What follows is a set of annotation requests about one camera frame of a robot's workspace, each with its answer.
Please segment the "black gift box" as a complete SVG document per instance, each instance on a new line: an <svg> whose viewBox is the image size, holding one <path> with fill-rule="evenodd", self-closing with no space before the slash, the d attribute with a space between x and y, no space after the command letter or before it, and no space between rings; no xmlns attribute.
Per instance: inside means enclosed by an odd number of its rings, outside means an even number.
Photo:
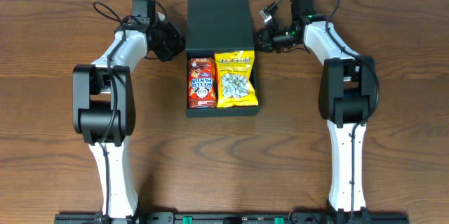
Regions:
<svg viewBox="0 0 449 224"><path fill-rule="evenodd" d="M187 13L187 109L188 117L253 116L258 106L201 108L188 107L189 60L212 58L215 53L255 51L253 25L249 0L188 0ZM215 91L217 92L217 67L215 63ZM255 61L250 82L256 90Z"/></svg>

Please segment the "yellow Hacks candy bag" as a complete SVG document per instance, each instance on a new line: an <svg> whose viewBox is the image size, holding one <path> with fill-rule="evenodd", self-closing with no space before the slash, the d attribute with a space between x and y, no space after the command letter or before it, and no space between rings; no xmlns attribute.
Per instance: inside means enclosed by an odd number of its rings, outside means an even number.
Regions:
<svg viewBox="0 0 449 224"><path fill-rule="evenodd" d="M217 108L258 106L256 90L250 82L254 51L215 53L217 67Z"/></svg>

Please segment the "red Hello Panda box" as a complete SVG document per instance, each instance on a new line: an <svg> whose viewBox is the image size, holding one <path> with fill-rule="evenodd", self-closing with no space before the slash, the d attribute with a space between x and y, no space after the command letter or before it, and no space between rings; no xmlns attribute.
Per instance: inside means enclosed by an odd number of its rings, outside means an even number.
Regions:
<svg viewBox="0 0 449 224"><path fill-rule="evenodd" d="M189 109L215 108L215 61L212 58L192 58L188 69Z"/></svg>

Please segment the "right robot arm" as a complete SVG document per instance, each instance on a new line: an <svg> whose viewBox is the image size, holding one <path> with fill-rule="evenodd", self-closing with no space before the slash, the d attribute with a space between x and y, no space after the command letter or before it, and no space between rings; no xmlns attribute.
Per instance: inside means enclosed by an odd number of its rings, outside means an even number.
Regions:
<svg viewBox="0 0 449 224"><path fill-rule="evenodd" d="M329 17L314 10L313 0L290 0L292 24L280 28L272 3L260 11L264 28L255 47L264 53L287 52L299 45L323 66L319 112L326 120L332 147L328 201L334 211L354 213L366 206L362 189L362 149L366 123L377 108L379 81L375 62L348 47Z"/></svg>

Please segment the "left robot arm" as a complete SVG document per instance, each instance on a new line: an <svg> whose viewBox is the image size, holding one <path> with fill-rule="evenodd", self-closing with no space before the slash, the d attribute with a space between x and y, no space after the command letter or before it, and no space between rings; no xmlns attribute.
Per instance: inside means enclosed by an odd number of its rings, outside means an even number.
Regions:
<svg viewBox="0 0 449 224"><path fill-rule="evenodd" d="M134 223L138 194L129 161L135 128L131 74L148 52L165 62L183 51L185 39L167 20L133 20L118 27L105 53L73 69L73 125L95 158L103 194L94 223Z"/></svg>

